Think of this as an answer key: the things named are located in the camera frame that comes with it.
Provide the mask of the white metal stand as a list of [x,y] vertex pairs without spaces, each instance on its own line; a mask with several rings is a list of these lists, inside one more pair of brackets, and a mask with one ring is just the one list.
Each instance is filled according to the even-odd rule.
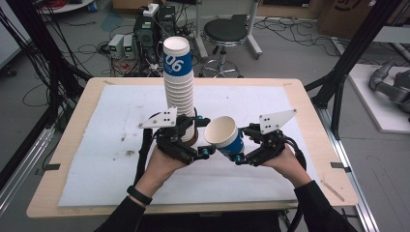
[[[260,48],[259,44],[257,43],[257,41],[255,40],[252,34],[259,2],[260,0],[251,0],[251,8],[249,11],[248,35],[247,35],[247,42],[250,44],[250,47],[253,49],[256,55],[256,58],[259,58],[263,54],[262,49]],[[206,47],[204,45],[204,42],[201,36],[201,30],[203,29],[203,26],[201,25],[202,0],[195,0],[195,3],[196,3],[195,5],[195,10],[196,10],[195,30],[193,31],[194,44],[196,45],[196,48],[198,49],[198,52],[199,52],[199,60],[204,62],[208,59],[208,52],[206,50]]]

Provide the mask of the aluminium floor rail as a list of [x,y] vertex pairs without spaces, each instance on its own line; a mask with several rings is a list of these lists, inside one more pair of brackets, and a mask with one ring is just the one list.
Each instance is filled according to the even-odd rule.
[[328,110],[320,108],[315,108],[315,110],[318,114],[321,123],[323,124],[323,127],[331,141],[331,144],[334,147],[334,150],[336,151],[336,154],[339,158],[339,162],[342,162],[344,166],[349,166],[351,168],[351,172],[346,174],[350,183],[352,184],[353,190],[356,192],[358,196],[358,204],[355,206],[355,210],[360,219],[361,225],[364,228],[364,231],[380,232],[376,220],[371,212],[371,209],[369,208],[366,202],[366,197],[360,187],[359,181],[355,175],[353,166],[351,165],[351,162],[342,145],[342,142],[340,140],[337,140],[337,137],[331,131],[331,116]]
[[9,208],[15,195],[51,142],[54,133],[54,126],[49,129],[43,129],[39,135],[35,136],[35,140],[29,143],[28,150],[23,153],[22,161],[18,164],[5,186],[0,190],[0,217]]

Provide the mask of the white power strip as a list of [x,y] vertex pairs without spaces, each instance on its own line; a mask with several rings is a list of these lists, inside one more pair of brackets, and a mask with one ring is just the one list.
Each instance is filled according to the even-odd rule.
[[153,17],[155,13],[158,11],[159,7],[159,4],[151,3],[148,5],[148,9],[143,12],[143,15]]

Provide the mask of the round white table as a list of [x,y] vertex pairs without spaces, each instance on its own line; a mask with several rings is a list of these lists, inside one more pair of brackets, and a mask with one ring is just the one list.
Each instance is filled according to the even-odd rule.
[[57,7],[52,7],[52,6],[48,6],[47,4],[43,4],[41,6],[41,10],[46,13],[46,14],[60,14],[60,13],[66,13],[66,12],[71,12],[74,10],[78,10],[84,7],[87,7],[88,5],[94,3],[95,0],[82,0],[81,3],[74,3],[71,4],[69,1],[66,1],[65,5],[59,5]]

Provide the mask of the black wristband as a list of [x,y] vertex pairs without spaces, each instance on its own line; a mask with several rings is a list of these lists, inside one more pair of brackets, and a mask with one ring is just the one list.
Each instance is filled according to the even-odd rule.
[[150,205],[152,202],[152,198],[144,195],[140,191],[138,191],[134,186],[129,186],[127,188],[127,193],[129,196],[134,198],[135,200],[139,201],[143,205]]

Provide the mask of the black round stool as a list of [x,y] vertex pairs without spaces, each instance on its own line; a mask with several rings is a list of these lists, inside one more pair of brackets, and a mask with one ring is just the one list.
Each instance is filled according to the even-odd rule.
[[203,30],[204,38],[215,46],[213,53],[220,53],[218,59],[209,60],[200,69],[200,77],[231,77],[241,78],[242,75],[238,67],[226,60],[226,49],[243,44],[248,35],[244,24],[226,18],[218,18],[205,24]]

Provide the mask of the person's right hand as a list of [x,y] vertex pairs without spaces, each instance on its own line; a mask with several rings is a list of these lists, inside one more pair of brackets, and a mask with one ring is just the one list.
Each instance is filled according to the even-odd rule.
[[274,168],[287,179],[294,188],[299,188],[311,182],[308,173],[299,164],[288,145],[285,146],[279,156],[265,161],[263,166]]

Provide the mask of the white platform board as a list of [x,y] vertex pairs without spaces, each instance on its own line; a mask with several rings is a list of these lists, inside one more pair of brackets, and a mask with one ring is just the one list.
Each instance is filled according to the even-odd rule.
[[358,64],[349,74],[350,82],[379,131],[410,134],[410,114],[401,111],[387,96],[368,87],[377,69],[377,65]]

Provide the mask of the stack of white paper cups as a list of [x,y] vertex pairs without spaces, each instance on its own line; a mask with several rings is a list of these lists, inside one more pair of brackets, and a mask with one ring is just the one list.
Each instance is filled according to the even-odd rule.
[[163,79],[169,106],[177,115],[193,117],[193,70],[190,43],[183,37],[169,37],[163,42]]

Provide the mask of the cardboard box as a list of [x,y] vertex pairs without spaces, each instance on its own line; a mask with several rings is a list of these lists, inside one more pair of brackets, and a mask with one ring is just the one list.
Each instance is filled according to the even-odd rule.
[[324,0],[317,21],[318,33],[352,39],[373,6],[372,0]]

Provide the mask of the grey bench power supply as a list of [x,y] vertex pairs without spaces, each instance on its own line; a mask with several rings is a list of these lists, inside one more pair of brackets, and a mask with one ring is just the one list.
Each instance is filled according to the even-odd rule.
[[124,36],[122,34],[115,35],[108,44],[111,57],[120,59],[124,55]]
[[132,35],[125,35],[123,40],[124,54],[127,59],[135,58],[134,42]]

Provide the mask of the blue and white paper cup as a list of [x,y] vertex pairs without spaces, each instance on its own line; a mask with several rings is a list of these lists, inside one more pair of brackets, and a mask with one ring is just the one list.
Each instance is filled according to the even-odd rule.
[[244,142],[239,129],[235,120],[229,116],[213,119],[205,128],[204,139],[226,157],[244,151]]

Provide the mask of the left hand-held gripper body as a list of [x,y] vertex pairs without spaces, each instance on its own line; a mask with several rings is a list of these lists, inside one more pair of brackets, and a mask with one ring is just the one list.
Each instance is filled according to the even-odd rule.
[[189,165],[192,163],[190,152],[193,149],[182,142],[181,137],[190,128],[189,116],[178,116],[177,107],[171,106],[165,111],[152,115],[148,120],[139,123],[143,129],[143,141],[139,150],[139,158],[145,161],[153,140],[157,141],[158,148],[175,160]]

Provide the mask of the wooden table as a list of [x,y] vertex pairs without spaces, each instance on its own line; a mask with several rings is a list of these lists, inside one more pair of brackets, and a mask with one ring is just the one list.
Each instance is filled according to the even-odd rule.
[[[341,142],[335,139],[331,131],[330,116],[327,110],[312,105],[302,82],[295,78],[239,78],[212,79],[197,78],[194,83],[199,86],[239,87],[262,86],[268,89],[281,87],[292,106],[298,109],[296,121],[310,153],[311,165],[318,173],[318,182],[323,186],[325,196],[334,207],[353,207],[358,204],[358,194],[348,180],[342,165],[345,156]],[[69,120],[61,140],[58,142],[53,164],[59,166],[56,170],[44,173],[37,190],[26,210],[30,218],[62,218],[103,216],[111,213],[111,206],[72,206],[58,205],[64,184],[69,175],[74,152],[80,145],[92,113],[106,86],[127,85],[162,86],[163,80],[156,77],[95,77],[91,79],[81,95],[73,116]],[[215,213],[226,211],[255,211],[267,209],[290,209],[296,206],[295,201],[281,198],[279,200],[252,202],[212,202],[188,203],[176,205],[154,205],[147,210],[149,214],[172,213]]]

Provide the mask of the white foam mat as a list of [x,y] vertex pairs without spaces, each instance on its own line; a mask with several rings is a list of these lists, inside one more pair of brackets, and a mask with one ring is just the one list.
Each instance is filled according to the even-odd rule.
[[[205,118],[232,117],[239,127],[262,114],[291,109],[281,87],[199,86],[194,106]],[[134,181],[142,143],[140,123],[167,108],[161,85],[107,85],[68,172],[61,207],[114,206]],[[177,170],[155,193],[164,204],[292,200],[289,181],[267,167],[237,165],[221,153]]]

